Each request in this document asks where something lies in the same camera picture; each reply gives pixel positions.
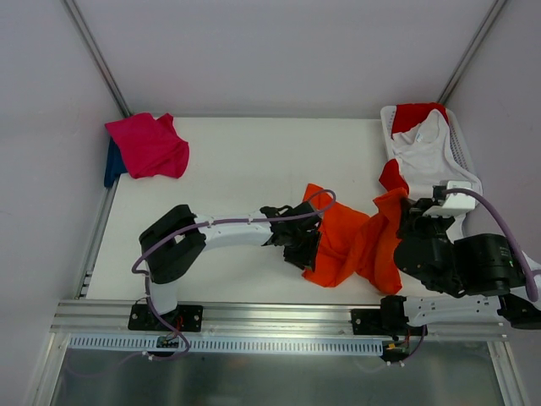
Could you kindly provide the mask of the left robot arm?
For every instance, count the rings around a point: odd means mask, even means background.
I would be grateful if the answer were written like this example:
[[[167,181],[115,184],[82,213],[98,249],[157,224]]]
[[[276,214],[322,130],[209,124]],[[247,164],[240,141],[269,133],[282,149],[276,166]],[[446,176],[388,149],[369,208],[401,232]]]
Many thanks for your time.
[[[205,251],[233,246],[276,246],[299,269],[315,269],[324,211],[304,201],[292,206],[263,206],[232,217],[204,216],[178,205],[140,236],[141,257],[132,273],[146,277],[151,306],[147,320],[159,330],[177,319],[178,280]]]

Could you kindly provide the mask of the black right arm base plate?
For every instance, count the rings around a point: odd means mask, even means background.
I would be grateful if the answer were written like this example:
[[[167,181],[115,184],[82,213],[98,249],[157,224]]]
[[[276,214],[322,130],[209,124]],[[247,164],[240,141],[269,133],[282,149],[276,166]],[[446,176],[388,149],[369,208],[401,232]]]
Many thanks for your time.
[[[421,337],[426,330],[423,326],[410,326],[404,310],[352,309],[350,310],[352,332],[359,336]]]

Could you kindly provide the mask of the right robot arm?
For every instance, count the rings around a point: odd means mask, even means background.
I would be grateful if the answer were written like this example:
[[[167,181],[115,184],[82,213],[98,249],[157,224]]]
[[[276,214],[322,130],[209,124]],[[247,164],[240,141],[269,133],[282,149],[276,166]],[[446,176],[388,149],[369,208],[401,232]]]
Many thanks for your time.
[[[540,271],[532,269],[499,212],[483,197],[478,202],[501,232],[450,240],[447,231],[456,220],[441,213],[442,199],[402,200],[393,260],[438,297],[384,297],[378,322],[385,334],[422,334],[431,323],[482,319],[540,328]]]

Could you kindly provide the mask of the orange t shirt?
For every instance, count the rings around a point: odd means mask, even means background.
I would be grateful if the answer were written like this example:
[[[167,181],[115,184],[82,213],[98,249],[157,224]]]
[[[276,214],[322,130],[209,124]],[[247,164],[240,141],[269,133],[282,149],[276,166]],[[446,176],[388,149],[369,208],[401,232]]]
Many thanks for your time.
[[[321,238],[314,269],[303,270],[303,278],[324,288],[334,288],[357,274],[385,295],[402,289],[394,252],[402,216],[402,202],[407,190],[398,188],[374,199],[378,212],[369,216],[321,193],[322,188],[309,184],[304,199],[315,208],[327,207],[320,224]]]

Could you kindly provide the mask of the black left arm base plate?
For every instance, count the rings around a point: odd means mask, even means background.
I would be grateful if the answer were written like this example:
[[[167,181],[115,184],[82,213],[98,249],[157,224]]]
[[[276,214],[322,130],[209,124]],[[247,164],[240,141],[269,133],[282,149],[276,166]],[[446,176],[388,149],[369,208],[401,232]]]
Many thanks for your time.
[[[161,318],[180,332],[200,332],[203,321],[204,307],[194,304],[179,304],[171,312]],[[128,318],[128,329],[137,332],[165,332],[170,329],[165,326],[151,311],[146,303],[136,303],[132,306]]]

